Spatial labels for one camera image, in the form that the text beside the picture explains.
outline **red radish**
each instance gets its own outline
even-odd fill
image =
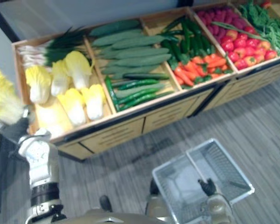
[[[224,42],[232,42],[232,37],[231,36],[224,36],[222,39],[221,39],[221,42],[224,43]]]
[[[257,48],[254,52],[256,55],[265,55],[266,49],[265,48]]]
[[[197,13],[197,15],[198,15],[199,17],[203,17],[204,14],[205,14],[205,11],[199,11],[199,12]]]
[[[207,29],[209,29],[210,33],[214,35],[214,29],[212,26],[208,25]]]
[[[221,20],[222,20],[222,22],[225,21],[226,14],[227,14],[227,12],[225,10],[222,10],[222,13],[221,13]]]
[[[227,16],[229,16],[231,18],[238,18],[239,17],[239,15],[237,13],[233,12],[232,10],[227,12]]]
[[[206,20],[206,24],[209,25],[209,24],[211,23],[211,18],[210,18],[210,16],[206,13],[206,14],[204,14],[204,18],[205,18],[205,20]]]
[[[254,55],[254,57],[257,63],[263,62],[265,60],[264,55]]]
[[[214,35],[214,38],[221,44],[221,39],[217,35]]]
[[[247,47],[257,48],[257,45],[259,43],[259,40],[257,39],[249,39],[246,41]]]
[[[235,48],[234,51],[238,54],[239,58],[244,58],[246,55],[246,49],[245,48]]]
[[[215,15],[215,17],[212,18],[212,20],[213,20],[213,21],[216,21],[216,22],[220,22],[220,18],[219,18],[217,15]]]
[[[218,35],[219,33],[219,27],[217,25],[212,25],[213,29],[214,29],[214,35]]]
[[[215,13],[214,12],[210,12],[209,15],[210,15],[211,19],[215,17]]]
[[[239,59],[238,54],[235,53],[235,52],[229,52],[229,53],[228,53],[228,57],[230,58],[230,60],[231,60],[232,62],[236,62],[236,61]]]
[[[244,28],[244,26],[237,19],[233,19],[231,24],[238,29],[243,29]]]
[[[241,69],[245,69],[248,67],[247,62],[244,59],[238,59],[235,63],[234,63],[235,67],[237,67],[238,70]]]
[[[261,41],[258,45],[257,45],[257,48],[265,48],[267,50],[269,50],[271,47],[271,44],[270,42],[268,41]]]
[[[236,39],[233,44],[235,48],[244,48],[246,46],[246,41],[243,39]]]
[[[224,23],[231,24],[231,22],[232,22],[232,17],[228,16],[228,14],[227,14],[227,16],[225,17]]]
[[[267,9],[267,8],[269,8],[271,5],[272,5],[272,4],[271,4],[271,1],[267,0],[267,1],[265,1],[264,3],[261,4],[261,7]]]
[[[242,24],[243,28],[247,26],[247,22],[242,18],[235,18],[234,20]]]
[[[239,33],[238,34],[238,39],[247,40],[248,39],[248,35],[247,34],[243,34],[243,33]]]
[[[222,37],[225,36],[225,34],[226,34],[226,30],[224,28],[222,28],[222,27],[219,27],[218,37],[221,39]]]
[[[219,8],[215,8],[215,13],[220,15],[222,12],[221,12],[221,10]]]
[[[246,56],[252,56],[255,53],[255,49],[252,47],[246,47]]]
[[[251,34],[256,34],[256,31],[253,27],[251,26],[247,26],[244,28],[244,31],[248,32],[248,33],[251,33]]]
[[[275,50],[268,50],[266,52],[265,59],[270,60],[272,58],[275,58],[276,56],[277,56],[277,52]]]
[[[206,25],[206,19],[203,17],[200,17],[201,21],[204,23],[204,25]]]
[[[236,30],[231,30],[229,29],[227,32],[226,32],[226,36],[231,36],[232,37],[232,40],[235,40],[238,36],[238,32]]]
[[[234,49],[234,45],[232,42],[224,42],[221,44],[221,46],[225,51],[233,51]]]

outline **plastic vegetable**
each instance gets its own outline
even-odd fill
[[[264,55],[254,55],[257,63],[263,62],[265,60],[265,56]]]
[[[248,67],[247,62],[244,59],[238,59],[234,65],[237,67],[238,70],[245,69]]]
[[[81,52],[74,50],[65,57],[65,62],[69,75],[73,78],[75,88],[78,90],[88,88],[94,61],[90,66],[87,58]]]
[[[238,54],[239,58],[244,58],[246,55],[246,49],[245,48],[235,48],[234,51]]]
[[[265,55],[265,59],[269,60],[275,58],[277,56],[277,52],[275,50],[268,50]]]
[[[83,110],[85,102],[78,90],[71,88],[67,90],[64,95],[58,95],[57,98],[62,104],[73,126],[79,126],[86,123],[86,117]]]
[[[30,100],[36,104],[44,104],[50,96],[52,76],[45,67],[35,65],[26,69],[26,82],[30,86]]]
[[[68,76],[65,61],[59,60],[56,63],[53,62],[52,75],[51,94],[55,97],[59,94],[65,94],[70,84],[70,77]]]
[[[256,65],[257,61],[253,56],[244,57],[244,61],[247,63],[248,67]]]
[[[17,122],[23,114],[23,105],[14,93],[14,86],[0,71],[0,120],[8,125]]]
[[[103,113],[105,94],[100,84],[92,85],[89,89],[81,89],[84,101],[86,103],[86,112],[90,120],[100,119]]]

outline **green chili pepper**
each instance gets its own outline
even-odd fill
[[[106,87],[109,91],[109,94],[111,96],[111,99],[114,103],[115,109],[116,109],[116,111],[119,111],[119,105],[118,105],[118,102],[117,102],[117,97],[116,97],[115,92],[112,88],[112,83],[111,83],[111,79],[109,78],[109,76],[106,76],[105,83],[106,83]]]

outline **produce bin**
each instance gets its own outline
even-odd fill
[[[250,22],[247,19],[243,18],[241,13],[239,12],[239,10],[230,2],[214,3],[214,4],[209,4],[209,5],[202,5],[202,6],[192,7],[191,10],[194,11],[194,18],[197,21],[197,23],[204,29],[205,33],[209,36],[209,38],[218,45],[218,50],[221,52],[221,54],[226,55],[226,52],[223,50],[223,48],[221,47],[219,42],[215,39],[215,37],[211,34],[209,29],[205,26],[205,24],[202,22],[202,20],[196,14],[200,10],[208,10],[208,9],[212,9],[212,8],[215,8],[215,7],[224,7],[224,6],[230,7],[236,14],[239,15],[239,17],[241,19],[246,21],[246,23],[249,26],[251,26]],[[254,72],[263,70],[264,68],[267,68],[268,66],[276,65],[279,60],[280,60],[280,56],[277,56],[277,57],[275,57],[273,59],[260,62],[260,63],[258,63],[256,65],[253,65],[253,66],[245,68],[245,69],[238,70],[237,68],[235,68],[235,71],[237,73],[237,76],[243,76],[243,75],[247,75],[247,74],[252,74]]]

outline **wooden produce display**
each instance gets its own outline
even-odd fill
[[[216,54],[225,56],[225,52],[219,43],[189,7],[176,8],[132,19],[140,22],[143,34],[152,36],[159,34],[164,27],[181,16],[197,21],[197,24],[202,28],[202,35],[215,46]],[[91,32],[95,27],[87,28],[87,30]],[[22,46],[38,46],[60,35],[49,35],[12,44],[23,103],[31,104],[29,99],[30,89],[26,84],[23,60],[18,49]],[[271,83],[280,76],[280,57],[252,66],[245,71],[238,71],[233,63],[227,59],[229,68],[233,72],[195,84],[190,89],[182,89],[170,65],[165,61],[152,72],[163,73],[168,76],[169,79],[160,81],[165,84],[165,88],[160,93],[171,91],[170,94],[125,110],[119,110],[109,94],[108,86],[106,86],[106,75],[102,74],[103,68],[109,60],[102,59],[99,56],[101,49],[92,46],[94,40],[95,38],[92,36],[85,36],[80,47],[84,49],[88,58],[95,62],[91,83],[101,84],[106,95],[103,117],[98,120],[87,120],[86,124],[74,127],[57,98],[50,96],[48,102],[44,105],[33,106],[35,121],[30,126],[31,134],[35,133],[40,127],[47,128],[52,132],[51,142],[56,144],[60,151],[79,160],[84,160],[184,117],[197,114],[203,109],[207,110],[240,97]],[[160,48],[160,45],[154,44],[153,47]]]

